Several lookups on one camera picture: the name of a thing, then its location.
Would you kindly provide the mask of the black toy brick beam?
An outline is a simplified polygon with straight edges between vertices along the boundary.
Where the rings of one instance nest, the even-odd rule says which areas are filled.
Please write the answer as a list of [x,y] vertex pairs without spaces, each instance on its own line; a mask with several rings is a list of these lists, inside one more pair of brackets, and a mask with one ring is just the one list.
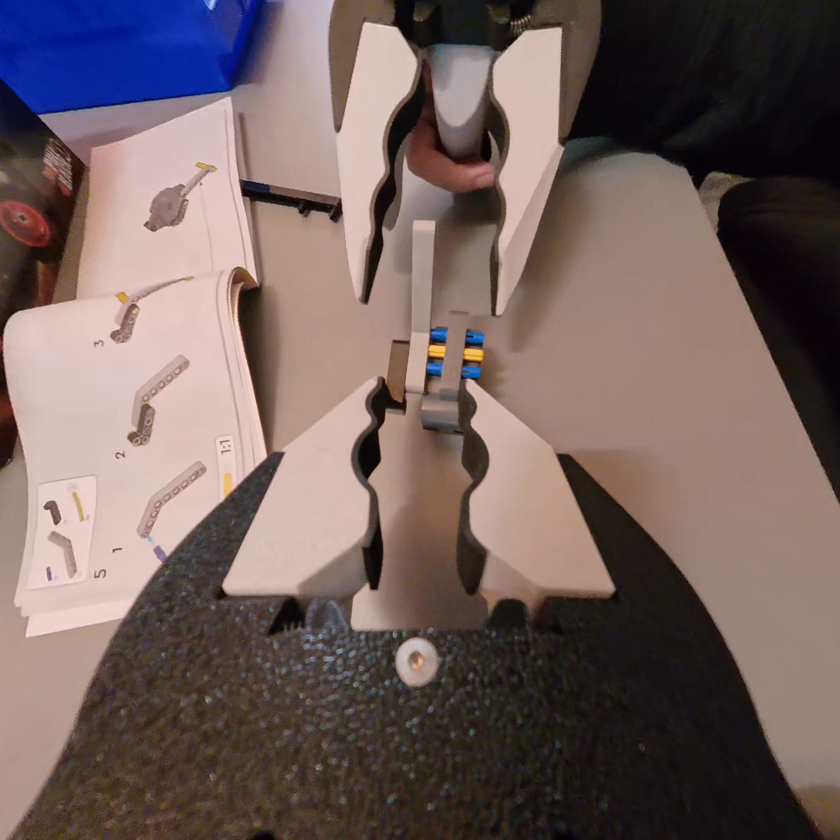
[[297,212],[308,217],[311,213],[325,214],[330,221],[337,223],[343,208],[338,196],[307,192],[246,179],[239,180],[241,193],[251,201],[293,207]]

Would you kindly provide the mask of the black toy car box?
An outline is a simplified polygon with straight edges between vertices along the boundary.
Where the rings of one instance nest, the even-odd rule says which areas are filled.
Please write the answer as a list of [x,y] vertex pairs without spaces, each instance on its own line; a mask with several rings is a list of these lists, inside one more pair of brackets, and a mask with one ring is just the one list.
[[1,331],[53,301],[87,167],[1,83]]

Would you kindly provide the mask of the open instruction booklet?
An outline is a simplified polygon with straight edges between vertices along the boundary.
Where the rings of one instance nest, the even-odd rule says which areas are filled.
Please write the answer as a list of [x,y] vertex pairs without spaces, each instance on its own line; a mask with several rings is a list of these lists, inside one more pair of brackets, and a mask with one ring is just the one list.
[[91,152],[76,296],[14,315],[38,637],[122,619],[266,457],[238,316],[259,288],[229,97]]

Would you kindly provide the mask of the person's dark clothing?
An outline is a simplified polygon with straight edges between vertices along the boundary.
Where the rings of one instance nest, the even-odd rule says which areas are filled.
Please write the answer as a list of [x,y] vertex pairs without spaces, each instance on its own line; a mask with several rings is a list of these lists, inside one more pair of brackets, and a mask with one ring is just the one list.
[[614,1],[572,139],[744,178],[717,237],[839,490],[839,3]]

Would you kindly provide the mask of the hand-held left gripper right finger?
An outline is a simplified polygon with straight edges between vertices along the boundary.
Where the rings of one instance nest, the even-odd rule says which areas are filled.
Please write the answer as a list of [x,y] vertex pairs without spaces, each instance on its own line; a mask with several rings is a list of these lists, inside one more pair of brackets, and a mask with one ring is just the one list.
[[611,597],[615,584],[552,446],[475,381],[459,392],[459,580],[485,599]]

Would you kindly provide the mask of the person's right hand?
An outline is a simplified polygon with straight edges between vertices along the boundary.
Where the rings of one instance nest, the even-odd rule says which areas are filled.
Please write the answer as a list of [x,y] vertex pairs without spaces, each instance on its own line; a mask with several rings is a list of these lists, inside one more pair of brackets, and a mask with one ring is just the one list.
[[418,178],[451,193],[472,193],[496,184],[491,163],[479,156],[457,161],[439,143],[433,123],[421,120],[406,147],[408,169]]

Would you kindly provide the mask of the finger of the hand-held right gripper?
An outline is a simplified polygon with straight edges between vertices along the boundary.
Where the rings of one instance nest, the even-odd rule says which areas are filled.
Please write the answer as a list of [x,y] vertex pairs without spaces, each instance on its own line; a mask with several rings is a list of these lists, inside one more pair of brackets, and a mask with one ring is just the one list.
[[421,59],[399,28],[360,32],[337,154],[343,231],[353,291],[367,303],[396,195],[396,155],[423,106]]
[[500,316],[526,267],[564,147],[559,139],[562,27],[531,29],[495,61],[490,100],[505,130],[492,313]]

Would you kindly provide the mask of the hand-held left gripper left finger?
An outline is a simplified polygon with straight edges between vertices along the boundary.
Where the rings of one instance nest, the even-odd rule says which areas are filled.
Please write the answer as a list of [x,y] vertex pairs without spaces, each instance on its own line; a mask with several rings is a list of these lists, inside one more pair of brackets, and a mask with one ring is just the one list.
[[379,503],[384,379],[365,381],[296,437],[223,582],[226,595],[352,598],[382,576]]

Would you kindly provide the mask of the grey toy brick assembly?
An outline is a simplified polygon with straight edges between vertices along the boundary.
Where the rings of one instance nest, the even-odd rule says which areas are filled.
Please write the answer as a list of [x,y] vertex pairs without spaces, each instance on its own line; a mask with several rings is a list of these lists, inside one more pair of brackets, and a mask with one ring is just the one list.
[[423,429],[461,434],[459,392],[481,376],[485,334],[467,329],[465,315],[458,312],[450,326],[433,326],[435,239],[435,222],[414,222],[411,329],[407,340],[392,342],[385,385],[396,411],[406,410],[407,396],[419,396]]

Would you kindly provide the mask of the blue plastic bin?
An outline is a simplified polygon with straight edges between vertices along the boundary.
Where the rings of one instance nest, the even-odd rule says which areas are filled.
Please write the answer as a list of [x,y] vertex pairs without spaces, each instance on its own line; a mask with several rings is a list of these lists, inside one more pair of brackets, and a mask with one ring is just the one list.
[[1,78],[36,113],[231,89],[262,1],[2,1]]

